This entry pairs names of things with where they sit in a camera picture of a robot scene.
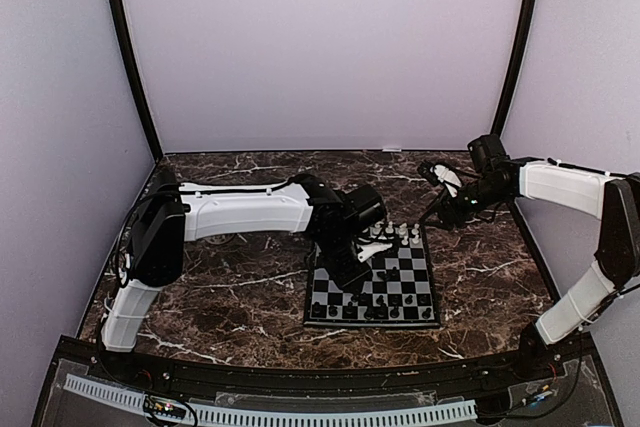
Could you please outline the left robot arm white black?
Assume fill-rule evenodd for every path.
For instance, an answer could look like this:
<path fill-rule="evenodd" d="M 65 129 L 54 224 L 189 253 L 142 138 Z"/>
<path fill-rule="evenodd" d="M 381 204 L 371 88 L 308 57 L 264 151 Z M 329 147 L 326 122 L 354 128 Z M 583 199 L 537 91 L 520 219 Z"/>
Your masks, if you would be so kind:
<path fill-rule="evenodd" d="M 369 185 L 345 193 L 302 173 L 279 184 L 211 186 L 162 173 L 132 207 L 117 240 L 119 286 L 97 335 L 103 368 L 120 383 L 140 376 L 140 359 L 130 352 L 158 293 L 181 276 L 185 243 L 240 233 L 302 234 L 336 286 L 359 294 L 371 277 L 368 260 L 393 245 L 370 231 L 385 217 L 384 202 Z"/>

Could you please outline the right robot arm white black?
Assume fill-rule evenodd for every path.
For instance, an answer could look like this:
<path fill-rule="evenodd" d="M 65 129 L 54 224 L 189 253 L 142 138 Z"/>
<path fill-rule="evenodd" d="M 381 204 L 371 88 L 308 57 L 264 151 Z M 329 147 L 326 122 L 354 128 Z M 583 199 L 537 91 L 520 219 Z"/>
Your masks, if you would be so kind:
<path fill-rule="evenodd" d="M 468 144 L 472 169 L 424 161 L 419 174 L 440 193 L 425 226 L 452 230 L 500 204 L 519 202 L 526 224 L 562 296 L 521 335 L 510 360 L 521 381 L 549 363 L 546 347 L 593 323 L 639 283 L 639 175 L 578 166 L 552 158 L 507 154 L 496 134 Z"/>

